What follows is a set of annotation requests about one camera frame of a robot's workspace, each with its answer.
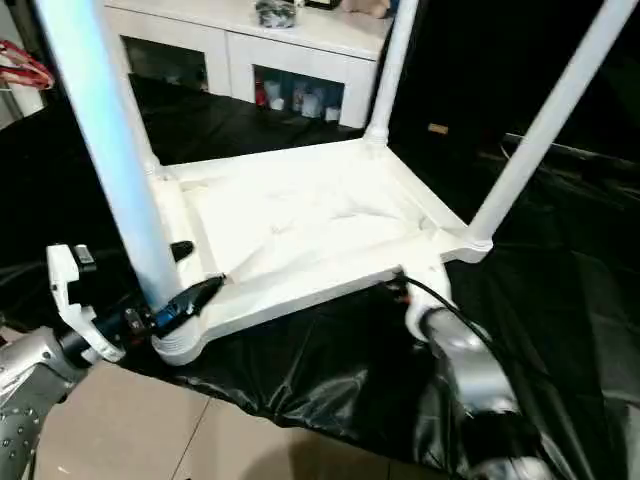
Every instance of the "beige floor tile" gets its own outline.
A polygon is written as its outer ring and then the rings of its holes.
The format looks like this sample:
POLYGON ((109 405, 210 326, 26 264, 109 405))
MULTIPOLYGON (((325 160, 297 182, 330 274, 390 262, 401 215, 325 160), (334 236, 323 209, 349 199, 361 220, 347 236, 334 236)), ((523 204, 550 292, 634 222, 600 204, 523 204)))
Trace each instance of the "beige floor tile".
POLYGON ((409 465, 391 461, 389 469, 389 480, 446 480, 447 476, 434 472, 433 470, 420 467, 418 465, 409 465))
POLYGON ((45 424, 37 480, 169 480, 207 397, 102 363, 45 424))
POLYGON ((387 480, 389 461, 211 400, 175 480, 387 480))

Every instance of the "bottle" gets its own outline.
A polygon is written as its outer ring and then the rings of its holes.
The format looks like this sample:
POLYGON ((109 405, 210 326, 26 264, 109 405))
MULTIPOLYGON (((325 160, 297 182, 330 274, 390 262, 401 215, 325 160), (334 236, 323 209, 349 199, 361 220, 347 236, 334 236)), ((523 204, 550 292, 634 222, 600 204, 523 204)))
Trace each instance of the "bottle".
POLYGON ((258 107, 266 107, 267 105, 267 92, 259 78, 256 79, 256 105, 258 107))

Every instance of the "white tabletop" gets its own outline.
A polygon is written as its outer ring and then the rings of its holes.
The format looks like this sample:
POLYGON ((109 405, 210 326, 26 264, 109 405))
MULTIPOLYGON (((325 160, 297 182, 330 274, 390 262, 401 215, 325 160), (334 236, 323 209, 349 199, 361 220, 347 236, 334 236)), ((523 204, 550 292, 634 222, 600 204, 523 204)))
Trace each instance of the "white tabletop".
POLYGON ((306 7, 296 26, 264 28, 258 24, 253 0, 105 0, 109 7, 253 35, 343 55, 377 60, 391 25, 361 13, 306 7))

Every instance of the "black plastic sheet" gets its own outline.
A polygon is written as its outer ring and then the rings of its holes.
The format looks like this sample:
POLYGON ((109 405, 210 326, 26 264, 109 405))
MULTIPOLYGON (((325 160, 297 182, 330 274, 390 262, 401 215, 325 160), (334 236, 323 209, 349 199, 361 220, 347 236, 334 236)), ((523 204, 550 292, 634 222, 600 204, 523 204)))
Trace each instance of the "black plastic sheet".
MULTIPOLYGON (((357 134, 153 82, 134 86, 163 163, 357 134)), ((465 220, 503 165, 451 155, 440 139, 408 130, 393 148, 465 220)), ((86 243, 117 256, 117 231, 67 105, 3 130, 0 149, 0 311, 26 330, 59 325, 45 246, 86 243)), ((519 364, 506 369, 525 412, 576 478, 637 478, 640 201, 633 181, 611 180, 616 165, 565 167, 536 174, 483 262, 447 266, 453 297, 537 366, 537 373, 519 364)), ((625 168, 633 180, 635 170, 625 168)), ((109 278, 105 298, 135 284, 124 262, 109 278)), ((404 307, 374 287, 216 340, 184 367, 168 367, 148 346, 125 366, 279 425, 435 467, 453 461, 447 456, 457 446, 451 397, 437 380, 442 366, 407 333, 403 317, 404 307)))

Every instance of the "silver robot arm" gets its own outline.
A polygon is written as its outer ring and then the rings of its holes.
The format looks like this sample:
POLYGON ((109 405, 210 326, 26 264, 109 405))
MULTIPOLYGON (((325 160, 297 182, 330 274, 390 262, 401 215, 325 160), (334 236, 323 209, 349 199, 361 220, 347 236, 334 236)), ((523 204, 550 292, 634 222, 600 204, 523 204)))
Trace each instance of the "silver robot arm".
MULTIPOLYGON (((102 358, 115 361, 140 340, 167 335, 198 315, 224 284, 223 276, 209 278, 182 291, 154 313, 135 291, 117 308, 95 316, 90 305, 76 303, 74 295, 69 295, 82 286, 83 271, 85 275, 98 274, 86 247, 79 247, 73 254, 66 245, 48 249, 51 290, 59 314, 70 328, 56 336, 42 327, 0 348, 1 480, 22 478, 47 415, 85 378, 93 363, 102 358)), ((171 247, 176 260, 193 250, 189 242, 171 247)))
POLYGON ((19 480, 51 408, 82 381, 49 328, 0 349, 0 478, 19 480))

